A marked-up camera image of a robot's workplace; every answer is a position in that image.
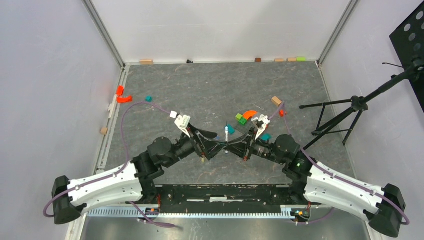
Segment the tan wooden block right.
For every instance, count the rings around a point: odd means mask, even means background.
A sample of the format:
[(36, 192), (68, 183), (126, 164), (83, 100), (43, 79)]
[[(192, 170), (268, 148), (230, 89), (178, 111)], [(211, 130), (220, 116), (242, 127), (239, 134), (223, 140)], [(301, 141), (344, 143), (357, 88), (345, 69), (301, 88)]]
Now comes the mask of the tan wooden block right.
[(277, 107), (279, 107), (280, 105), (283, 104), (283, 101), (281, 99), (279, 99), (277, 96), (273, 96), (271, 98), (271, 102)]

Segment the grey lego baseplate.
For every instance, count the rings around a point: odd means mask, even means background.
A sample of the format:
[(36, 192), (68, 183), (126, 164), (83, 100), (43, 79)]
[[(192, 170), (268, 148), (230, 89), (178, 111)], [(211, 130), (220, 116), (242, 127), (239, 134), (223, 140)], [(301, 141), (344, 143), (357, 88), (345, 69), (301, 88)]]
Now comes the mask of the grey lego baseplate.
[(248, 133), (253, 127), (255, 127), (255, 124), (249, 119), (246, 121), (245, 124), (241, 124), (240, 122), (238, 122), (234, 128), (242, 135), (244, 135)]

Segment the teal block centre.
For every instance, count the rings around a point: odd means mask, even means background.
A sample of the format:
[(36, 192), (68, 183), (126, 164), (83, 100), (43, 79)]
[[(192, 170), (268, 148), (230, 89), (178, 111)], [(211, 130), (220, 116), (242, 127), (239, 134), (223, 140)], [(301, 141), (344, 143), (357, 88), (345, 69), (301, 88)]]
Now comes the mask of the teal block centre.
[(226, 127), (230, 135), (235, 133), (235, 129), (230, 124), (228, 124)]

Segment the teal block near baseplate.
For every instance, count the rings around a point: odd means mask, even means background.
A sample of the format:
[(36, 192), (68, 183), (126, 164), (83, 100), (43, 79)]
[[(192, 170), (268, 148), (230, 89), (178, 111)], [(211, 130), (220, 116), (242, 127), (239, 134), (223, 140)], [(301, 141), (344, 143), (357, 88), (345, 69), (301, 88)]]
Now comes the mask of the teal block near baseplate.
[(260, 137), (263, 141), (269, 141), (272, 136), (269, 133), (264, 133), (263, 135), (261, 135)]

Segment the orange curved block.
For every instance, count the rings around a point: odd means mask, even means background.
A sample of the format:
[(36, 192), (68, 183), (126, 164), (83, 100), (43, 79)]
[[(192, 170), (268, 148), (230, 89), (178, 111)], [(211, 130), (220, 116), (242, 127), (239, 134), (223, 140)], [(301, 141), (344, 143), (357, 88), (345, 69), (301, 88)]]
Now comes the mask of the orange curved block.
[(251, 119), (253, 116), (255, 116), (257, 113), (258, 113), (258, 112), (257, 112), (257, 111), (255, 111), (255, 110), (248, 110), (248, 111), (246, 111), (246, 112), (242, 115), (242, 117), (243, 117), (244, 119), (246, 119), (246, 120), (249, 120), (249, 119)]

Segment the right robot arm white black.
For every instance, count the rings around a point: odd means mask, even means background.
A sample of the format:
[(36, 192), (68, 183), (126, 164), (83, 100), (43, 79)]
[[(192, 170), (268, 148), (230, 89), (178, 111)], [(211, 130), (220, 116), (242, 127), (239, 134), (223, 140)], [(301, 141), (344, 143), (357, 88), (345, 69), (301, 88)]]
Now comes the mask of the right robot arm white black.
[(310, 202), (342, 210), (392, 238), (399, 236), (402, 225), (410, 224), (397, 186), (372, 185), (337, 172), (310, 157), (291, 135), (280, 135), (270, 143), (247, 133), (224, 145), (244, 161), (255, 155), (283, 165), (283, 174), (292, 181), (288, 196), (295, 204)]

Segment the black tripod stand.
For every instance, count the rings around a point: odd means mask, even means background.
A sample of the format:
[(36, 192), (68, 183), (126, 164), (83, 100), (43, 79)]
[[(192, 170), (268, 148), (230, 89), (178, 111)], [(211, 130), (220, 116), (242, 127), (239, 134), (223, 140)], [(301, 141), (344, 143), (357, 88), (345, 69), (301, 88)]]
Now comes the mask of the black tripod stand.
[[(353, 95), (351, 98), (344, 99), (344, 100), (301, 105), (299, 107), (301, 110), (306, 108), (322, 107), (316, 129), (311, 133), (313, 136), (315, 136), (315, 138), (312, 141), (310, 141), (306, 146), (304, 146), (303, 149), (307, 150), (325, 135), (334, 134), (335, 131), (333, 131), (333, 129), (338, 124), (340, 124), (343, 120), (345, 120), (351, 114), (357, 113), (350, 128), (339, 131), (340, 133), (346, 132), (346, 135), (342, 141), (342, 144), (345, 146), (356, 124), (358, 123), (361, 115), (363, 114), (363, 112), (369, 109), (368, 102), (375, 99), (377, 96), (387, 92), (388, 90), (390, 90), (395, 85), (402, 82), (403, 80), (406, 80), (409, 78), (419, 79), (423, 73), (424, 73), (424, 60), (422, 58), (415, 58), (412, 60), (412, 62), (409, 65), (407, 65), (404, 68), (404, 71), (402, 73), (398, 75), (392, 75), (391, 79), (388, 82), (384, 83), (383, 85), (381, 85), (379, 88), (377, 88), (375, 91), (373, 91), (367, 96)], [(347, 104), (347, 103), (351, 104), (349, 108), (347, 108), (346, 110), (344, 110), (342, 113), (338, 114), (337, 116), (333, 117), (328, 122), (321, 125), (322, 117), (324, 115), (324, 112), (327, 106)]]

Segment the green lego brick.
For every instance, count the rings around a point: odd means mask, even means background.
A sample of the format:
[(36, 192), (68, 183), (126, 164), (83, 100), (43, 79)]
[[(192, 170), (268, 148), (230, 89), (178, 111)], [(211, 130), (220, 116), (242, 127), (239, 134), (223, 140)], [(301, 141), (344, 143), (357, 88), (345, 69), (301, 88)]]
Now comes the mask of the green lego brick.
[(245, 125), (247, 123), (247, 119), (244, 118), (244, 116), (240, 113), (237, 113), (235, 116), (235, 119), (237, 120), (237, 122), (241, 125)]

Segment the black perforated panel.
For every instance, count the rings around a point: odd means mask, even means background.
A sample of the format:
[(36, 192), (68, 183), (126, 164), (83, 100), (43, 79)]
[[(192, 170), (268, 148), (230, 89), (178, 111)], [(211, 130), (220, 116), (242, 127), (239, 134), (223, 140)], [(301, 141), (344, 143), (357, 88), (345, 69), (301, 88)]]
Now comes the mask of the black perforated panel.
[(415, 67), (407, 79), (420, 107), (424, 108), (424, 3), (418, 7), (389, 36), (403, 69)]

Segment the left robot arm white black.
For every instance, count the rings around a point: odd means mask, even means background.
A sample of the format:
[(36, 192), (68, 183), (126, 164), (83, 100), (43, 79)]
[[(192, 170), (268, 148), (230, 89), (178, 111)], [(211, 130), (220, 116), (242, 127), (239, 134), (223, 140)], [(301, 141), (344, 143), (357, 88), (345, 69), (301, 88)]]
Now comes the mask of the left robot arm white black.
[(80, 179), (57, 177), (50, 201), (53, 213), (44, 209), (43, 214), (53, 218), (56, 225), (63, 225), (99, 207), (137, 201), (156, 204), (159, 193), (154, 180), (164, 175), (164, 168), (193, 153), (211, 160), (228, 145), (228, 141), (218, 139), (217, 133), (189, 124), (175, 143), (158, 137), (146, 151), (116, 168)]

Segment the blue white pen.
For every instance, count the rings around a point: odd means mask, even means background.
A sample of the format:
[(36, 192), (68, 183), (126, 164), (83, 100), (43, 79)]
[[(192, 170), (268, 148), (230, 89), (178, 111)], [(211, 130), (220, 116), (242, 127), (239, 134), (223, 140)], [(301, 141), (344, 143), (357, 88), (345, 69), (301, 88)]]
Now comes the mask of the blue white pen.
[(229, 142), (229, 127), (228, 127), (228, 122), (226, 122), (226, 124), (225, 124), (224, 132), (225, 132), (225, 142), (228, 143)]

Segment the tan block left rail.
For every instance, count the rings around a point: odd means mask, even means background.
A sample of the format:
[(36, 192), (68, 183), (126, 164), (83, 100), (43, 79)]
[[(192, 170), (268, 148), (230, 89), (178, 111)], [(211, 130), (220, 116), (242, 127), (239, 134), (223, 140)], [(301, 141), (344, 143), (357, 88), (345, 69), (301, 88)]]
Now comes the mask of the tan block left rail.
[(108, 128), (107, 127), (102, 127), (101, 129), (100, 129), (100, 133), (103, 135), (103, 136), (106, 136), (107, 134), (108, 134)]

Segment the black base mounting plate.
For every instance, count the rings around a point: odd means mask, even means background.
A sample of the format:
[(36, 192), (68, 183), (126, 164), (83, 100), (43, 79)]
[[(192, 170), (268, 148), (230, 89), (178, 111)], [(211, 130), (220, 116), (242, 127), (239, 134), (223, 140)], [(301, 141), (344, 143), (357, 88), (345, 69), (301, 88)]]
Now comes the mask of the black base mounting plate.
[(281, 206), (307, 206), (289, 184), (164, 184), (135, 201), (161, 214), (271, 214)]

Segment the tan block back left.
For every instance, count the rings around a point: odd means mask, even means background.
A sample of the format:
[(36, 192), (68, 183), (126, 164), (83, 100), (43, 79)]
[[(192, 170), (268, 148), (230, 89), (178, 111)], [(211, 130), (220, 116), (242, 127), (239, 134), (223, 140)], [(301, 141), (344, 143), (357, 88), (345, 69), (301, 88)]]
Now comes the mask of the tan block back left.
[(141, 65), (153, 65), (154, 61), (152, 59), (140, 59), (139, 63)]

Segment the red block upper left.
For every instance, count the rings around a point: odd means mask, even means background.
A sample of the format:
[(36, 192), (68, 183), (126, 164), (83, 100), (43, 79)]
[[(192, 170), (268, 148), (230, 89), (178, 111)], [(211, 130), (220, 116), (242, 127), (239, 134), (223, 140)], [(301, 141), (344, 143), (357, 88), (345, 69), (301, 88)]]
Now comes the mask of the red block upper left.
[(124, 87), (122, 85), (119, 85), (116, 89), (115, 94), (117, 96), (122, 96), (124, 94)]

